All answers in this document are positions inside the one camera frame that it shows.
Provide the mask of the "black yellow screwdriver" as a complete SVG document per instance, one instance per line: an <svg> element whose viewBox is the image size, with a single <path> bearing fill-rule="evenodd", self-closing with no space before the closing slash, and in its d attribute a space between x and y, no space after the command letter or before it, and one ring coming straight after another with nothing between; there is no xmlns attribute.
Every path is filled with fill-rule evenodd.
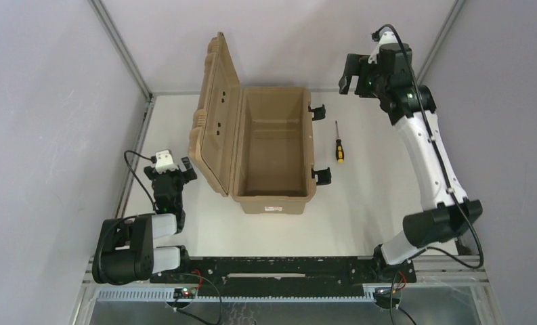
<svg viewBox="0 0 537 325"><path fill-rule="evenodd" d="M342 140L341 140L341 137L339 135L339 125L338 125L338 121L335 121L335 130L336 130L336 148L335 148L335 156L336 156L336 160L337 162L341 163L344 161L344 158L345 158L345 154L344 154L344 149L343 149L343 144L342 144Z"/></svg>

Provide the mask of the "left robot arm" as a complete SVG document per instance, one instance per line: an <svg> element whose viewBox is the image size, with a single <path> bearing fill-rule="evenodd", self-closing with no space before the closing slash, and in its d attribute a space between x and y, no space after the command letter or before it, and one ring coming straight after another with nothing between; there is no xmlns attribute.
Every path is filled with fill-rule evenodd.
<svg viewBox="0 0 537 325"><path fill-rule="evenodd" d="M154 212L103 222L91 268L95 282L120 286L181 267L188 257L184 246L154 243L184 229L182 192L188 182L197 179L197 174L189 158L181 161L183 171L177 165L161 162L144 168L153 189Z"/></svg>

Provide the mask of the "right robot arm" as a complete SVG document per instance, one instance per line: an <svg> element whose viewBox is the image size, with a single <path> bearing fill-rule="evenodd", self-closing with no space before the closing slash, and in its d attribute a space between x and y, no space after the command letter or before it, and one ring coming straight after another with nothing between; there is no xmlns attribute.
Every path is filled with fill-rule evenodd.
<svg viewBox="0 0 537 325"><path fill-rule="evenodd" d="M395 268L438 243L466 232L477 233L475 221L483 213L479 200L471 200L453 171L437 127L436 107L428 87L419 85L411 68L412 50L395 43L379 47L375 55L347 54L339 92L379 100L381 110L400 135L410 156L420 190L419 213L402 220L402 231L378 245L374 259L380 269Z"/></svg>

